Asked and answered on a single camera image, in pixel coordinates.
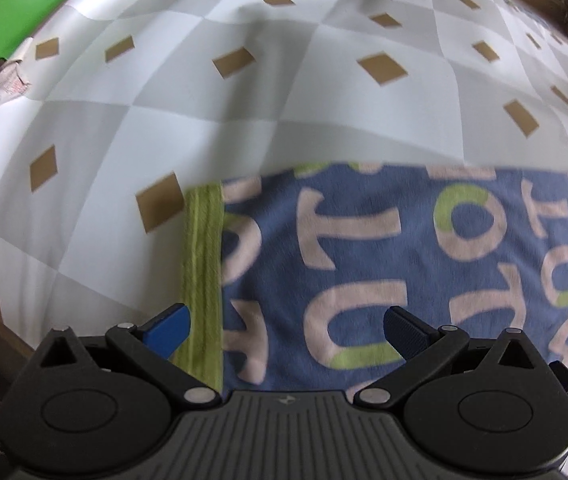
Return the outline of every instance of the black device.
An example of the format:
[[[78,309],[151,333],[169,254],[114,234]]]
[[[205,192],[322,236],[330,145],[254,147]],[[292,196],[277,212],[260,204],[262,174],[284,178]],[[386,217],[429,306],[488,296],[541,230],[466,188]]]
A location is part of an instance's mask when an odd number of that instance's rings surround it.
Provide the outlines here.
[[[519,329],[473,339],[392,307],[384,333],[406,362],[353,405],[343,392],[222,400],[151,349],[184,311],[100,337],[51,331],[0,409],[9,478],[563,478],[568,370],[553,364],[558,380]]]

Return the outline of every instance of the checkered tablecloth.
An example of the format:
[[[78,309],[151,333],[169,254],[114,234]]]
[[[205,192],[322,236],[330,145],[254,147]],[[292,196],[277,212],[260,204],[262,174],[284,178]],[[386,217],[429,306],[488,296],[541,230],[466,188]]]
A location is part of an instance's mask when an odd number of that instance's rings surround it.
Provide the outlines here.
[[[568,40],[505,0],[68,0],[0,107],[0,316],[180,297],[182,191],[327,160],[568,171]]]

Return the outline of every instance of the green striped border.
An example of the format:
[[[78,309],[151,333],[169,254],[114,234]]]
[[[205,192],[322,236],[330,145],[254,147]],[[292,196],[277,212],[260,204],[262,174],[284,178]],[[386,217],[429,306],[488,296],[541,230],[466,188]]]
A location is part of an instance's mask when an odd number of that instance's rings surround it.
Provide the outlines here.
[[[222,391],[222,291],[220,280],[224,203],[221,184],[186,193],[182,302],[190,335],[171,356],[186,373]]]

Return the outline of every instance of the silver screw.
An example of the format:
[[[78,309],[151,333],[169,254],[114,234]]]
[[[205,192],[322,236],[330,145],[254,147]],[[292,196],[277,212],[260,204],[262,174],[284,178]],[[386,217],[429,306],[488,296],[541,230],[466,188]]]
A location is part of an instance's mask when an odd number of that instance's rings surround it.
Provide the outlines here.
[[[215,392],[205,386],[191,388],[184,394],[184,400],[191,404],[206,404],[215,399]]]
[[[391,394],[382,388],[367,388],[360,392],[360,400],[367,404],[384,404],[391,400]]]

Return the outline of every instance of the logo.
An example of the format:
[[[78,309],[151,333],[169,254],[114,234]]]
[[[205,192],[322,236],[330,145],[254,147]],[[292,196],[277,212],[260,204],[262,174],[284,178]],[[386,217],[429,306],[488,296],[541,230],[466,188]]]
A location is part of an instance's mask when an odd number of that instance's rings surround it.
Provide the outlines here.
[[[295,402],[297,400],[296,397],[293,397],[292,395],[287,395],[286,397],[280,397],[278,399],[278,402],[281,402],[282,404],[284,404],[285,406],[289,406],[290,404],[292,404],[293,402]]]

